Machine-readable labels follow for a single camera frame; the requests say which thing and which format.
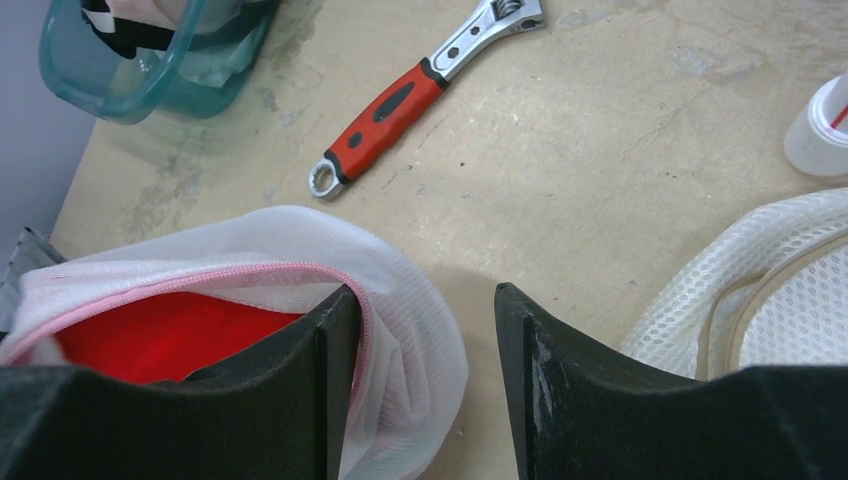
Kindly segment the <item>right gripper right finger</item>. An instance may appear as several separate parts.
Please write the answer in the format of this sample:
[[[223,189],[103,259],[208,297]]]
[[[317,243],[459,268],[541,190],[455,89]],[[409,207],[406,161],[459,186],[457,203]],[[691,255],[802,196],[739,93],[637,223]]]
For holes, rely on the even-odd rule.
[[[847,371],[758,366],[677,376],[560,321],[515,285],[494,295],[522,479],[843,479]]]

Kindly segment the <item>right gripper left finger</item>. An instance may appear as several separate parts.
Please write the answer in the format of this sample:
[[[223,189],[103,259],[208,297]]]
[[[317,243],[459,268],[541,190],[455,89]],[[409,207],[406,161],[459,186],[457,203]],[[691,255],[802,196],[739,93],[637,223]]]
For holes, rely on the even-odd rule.
[[[181,382],[79,366],[1,371],[5,479],[335,479],[362,312],[340,287]]]

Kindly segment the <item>red garment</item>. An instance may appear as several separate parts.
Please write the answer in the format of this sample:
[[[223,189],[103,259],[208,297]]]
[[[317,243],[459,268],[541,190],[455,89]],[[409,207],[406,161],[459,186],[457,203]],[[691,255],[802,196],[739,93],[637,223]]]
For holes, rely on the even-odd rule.
[[[195,293],[145,298],[55,335],[73,364],[134,384],[182,381],[300,319]]]

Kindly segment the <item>teal plastic bin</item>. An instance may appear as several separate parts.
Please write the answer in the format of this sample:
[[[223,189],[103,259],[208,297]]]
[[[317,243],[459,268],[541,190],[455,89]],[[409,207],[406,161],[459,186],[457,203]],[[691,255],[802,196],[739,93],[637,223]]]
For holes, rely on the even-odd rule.
[[[207,119],[241,93],[276,1],[54,1],[39,52],[42,79],[103,120],[155,110]]]

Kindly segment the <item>black bra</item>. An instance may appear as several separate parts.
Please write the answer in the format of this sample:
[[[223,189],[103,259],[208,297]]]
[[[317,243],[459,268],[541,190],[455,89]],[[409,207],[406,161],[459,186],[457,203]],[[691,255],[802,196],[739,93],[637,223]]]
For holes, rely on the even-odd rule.
[[[139,48],[166,50],[174,30],[117,19],[105,1],[81,1],[81,17],[96,37],[125,59],[134,59]]]

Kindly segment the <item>light pink bra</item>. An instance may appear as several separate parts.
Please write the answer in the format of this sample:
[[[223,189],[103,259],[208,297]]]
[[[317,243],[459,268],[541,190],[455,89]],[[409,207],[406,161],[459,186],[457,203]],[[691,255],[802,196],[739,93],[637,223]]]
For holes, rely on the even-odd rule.
[[[113,17],[174,30],[183,16],[188,0],[106,0]]]

